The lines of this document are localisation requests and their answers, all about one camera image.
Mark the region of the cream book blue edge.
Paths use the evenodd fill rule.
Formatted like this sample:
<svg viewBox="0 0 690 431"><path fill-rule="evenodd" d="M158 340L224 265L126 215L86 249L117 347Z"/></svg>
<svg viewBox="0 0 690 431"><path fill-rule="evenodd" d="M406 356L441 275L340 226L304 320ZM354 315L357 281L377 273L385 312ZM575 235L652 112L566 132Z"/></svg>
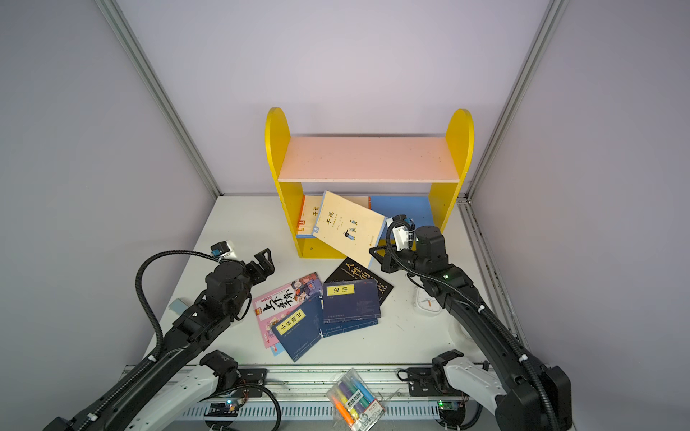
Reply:
<svg viewBox="0 0 690 431"><path fill-rule="evenodd" d="M378 246L385 227L386 218L383 215L326 191L313 235L368 268L374 261L369 250Z"/></svg>

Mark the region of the dark blue book yellow label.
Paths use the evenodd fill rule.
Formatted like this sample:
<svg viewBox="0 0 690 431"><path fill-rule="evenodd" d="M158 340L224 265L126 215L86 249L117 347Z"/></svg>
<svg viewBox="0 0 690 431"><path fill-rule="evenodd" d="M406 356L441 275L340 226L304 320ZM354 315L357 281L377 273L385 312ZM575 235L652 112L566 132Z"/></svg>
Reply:
<svg viewBox="0 0 690 431"><path fill-rule="evenodd" d="M382 317L375 280L326 283L323 288L324 323L349 323Z"/></svg>

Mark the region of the cream book red edge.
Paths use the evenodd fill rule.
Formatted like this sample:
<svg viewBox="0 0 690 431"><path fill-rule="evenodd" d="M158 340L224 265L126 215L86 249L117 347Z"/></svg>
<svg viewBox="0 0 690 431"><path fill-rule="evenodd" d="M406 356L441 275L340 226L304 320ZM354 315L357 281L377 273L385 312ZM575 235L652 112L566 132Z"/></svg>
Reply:
<svg viewBox="0 0 690 431"><path fill-rule="evenodd" d="M303 198L298 225L296 226L296 238L307 239L314 237L313 231L322 202L322 195L309 195Z"/></svg>

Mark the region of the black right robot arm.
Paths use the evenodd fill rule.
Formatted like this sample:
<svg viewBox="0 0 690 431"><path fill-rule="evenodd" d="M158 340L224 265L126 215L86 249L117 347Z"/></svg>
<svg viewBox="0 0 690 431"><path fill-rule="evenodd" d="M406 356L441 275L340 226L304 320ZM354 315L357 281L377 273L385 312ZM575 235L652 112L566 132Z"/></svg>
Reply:
<svg viewBox="0 0 690 431"><path fill-rule="evenodd" d="M436 357L440 391L468 394L496 418L502 430L570 430L571 381L547 366L499 320L465 271L450 263L436 226L415 227L406 215L386 223L384 245L370 255L385 273L403 271L467 331L492 367L476 366L462 352Z"/></svg>

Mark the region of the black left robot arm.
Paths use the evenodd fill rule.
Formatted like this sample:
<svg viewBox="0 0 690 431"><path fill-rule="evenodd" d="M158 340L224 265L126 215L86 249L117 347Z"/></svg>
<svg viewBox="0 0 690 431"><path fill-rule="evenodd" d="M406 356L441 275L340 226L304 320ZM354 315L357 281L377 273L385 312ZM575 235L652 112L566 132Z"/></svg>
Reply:
<svg viewBox="0 0 690 431"><path fill-rule="evenodd" d="M163 257L186 255L211 260L217 267L205 278L206 288L194 303L163 332L143 290L149 265ZM232 323L248 314L252 288L275 272L271 250L266 248L243 262L224 258L221 250L161 251L145 260L135 276L135 292L154 329L154 348L121 380L72 418L54 418L47 430L127 430L138 413L192 359L206 350Z"/></svg>

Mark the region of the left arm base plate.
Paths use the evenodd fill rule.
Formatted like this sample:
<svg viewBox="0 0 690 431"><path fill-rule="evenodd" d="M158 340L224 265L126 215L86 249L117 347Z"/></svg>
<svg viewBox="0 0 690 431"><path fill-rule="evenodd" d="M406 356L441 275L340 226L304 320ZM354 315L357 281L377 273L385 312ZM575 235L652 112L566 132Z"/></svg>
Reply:
<svg viewBox="0 0 690 431"><path fill-rule="evenodd" d="M205 399L237 393L245 385L264 385L268 374L265 367L240 366L233 357L220 350L202 357L199 365L212 372L211 392Z"/></svg>

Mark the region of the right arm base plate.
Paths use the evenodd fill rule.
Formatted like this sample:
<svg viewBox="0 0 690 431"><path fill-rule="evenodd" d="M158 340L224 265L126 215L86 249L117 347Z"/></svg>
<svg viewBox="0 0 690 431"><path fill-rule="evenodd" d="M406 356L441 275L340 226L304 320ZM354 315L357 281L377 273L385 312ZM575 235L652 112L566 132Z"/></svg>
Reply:
<svg viewBox="0 0 690 431"><path fill-rule="evenodd" d="M466 355L453 349L434 357L430 366L398 369L396 377L407 385L411 397L466 396L450 386L444 371L444 366L456 358L466 358Z"/></svg>

